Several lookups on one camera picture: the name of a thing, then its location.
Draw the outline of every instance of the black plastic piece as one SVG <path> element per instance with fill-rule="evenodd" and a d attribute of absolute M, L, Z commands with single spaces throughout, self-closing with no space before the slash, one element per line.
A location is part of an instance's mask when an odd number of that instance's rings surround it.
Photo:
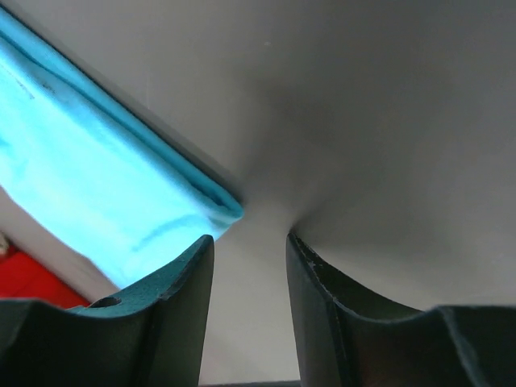
<path fill-rule="evenodd" d="M 393 302 L 287 239 L 304 387 L 516 385 L 516 309 Z"/>
<path fill-rule="evenodd" d="M 213 263 L 203 236 L 89 308 L 0 302 L 0 385 L 197 386 Z"/>

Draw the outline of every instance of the white surface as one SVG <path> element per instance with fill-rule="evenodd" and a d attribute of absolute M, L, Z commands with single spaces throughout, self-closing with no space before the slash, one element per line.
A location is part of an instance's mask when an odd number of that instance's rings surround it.
<path fill-rule="evenodd" d="M 216 246 L 202 382 L 297 376 L 298 221 L 399 302 L 514 301 L 513 2 L 4 3 L 243 193 Z"/>

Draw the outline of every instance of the curved edge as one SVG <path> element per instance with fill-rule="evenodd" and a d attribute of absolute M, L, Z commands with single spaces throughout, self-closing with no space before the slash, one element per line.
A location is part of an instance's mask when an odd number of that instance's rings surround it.
<path fill-rule="evenodd" d="M 213 246 L 214 239 L 211 235 L 202 236 L 175 260 L 135 284 L 110 295 L 108 298 L 120 300 L 116 305 L 96 308 L 79 306 L 65 312 L 91 318 L 115 318 L 138 313 L 159 300 L 166 301 L 182 287 L 198 261 L 209 250 L 213 255 Z"/>
<path fill-rule="evenodd" d="M 357 318 L 391 323 L 426 313 L 381 296 L 351 279 L 323 260 L 293 232 L 287 236 L 287 245 L 294 252 L 287 254 L 287 260 L 298 259 L 314 286 L 343 311 Z"/>

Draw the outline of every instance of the light blue cloth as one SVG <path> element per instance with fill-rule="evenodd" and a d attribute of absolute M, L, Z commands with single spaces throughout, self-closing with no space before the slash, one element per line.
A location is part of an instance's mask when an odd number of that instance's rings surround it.
<path fill-rule="evenodd" d="M 0 185 L 121 288 L 243 216 L 225 189 L 1 7 Z"/>

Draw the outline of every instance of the white wall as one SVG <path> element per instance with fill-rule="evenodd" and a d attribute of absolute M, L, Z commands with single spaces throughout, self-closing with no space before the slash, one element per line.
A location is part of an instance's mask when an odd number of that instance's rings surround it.
<path fill-rule="evenodd" d="M 514 301 L 514 2 L 3 2 L 245 197 L 203 382 L 297 376 L 295 223 L 400 302 Z"/>

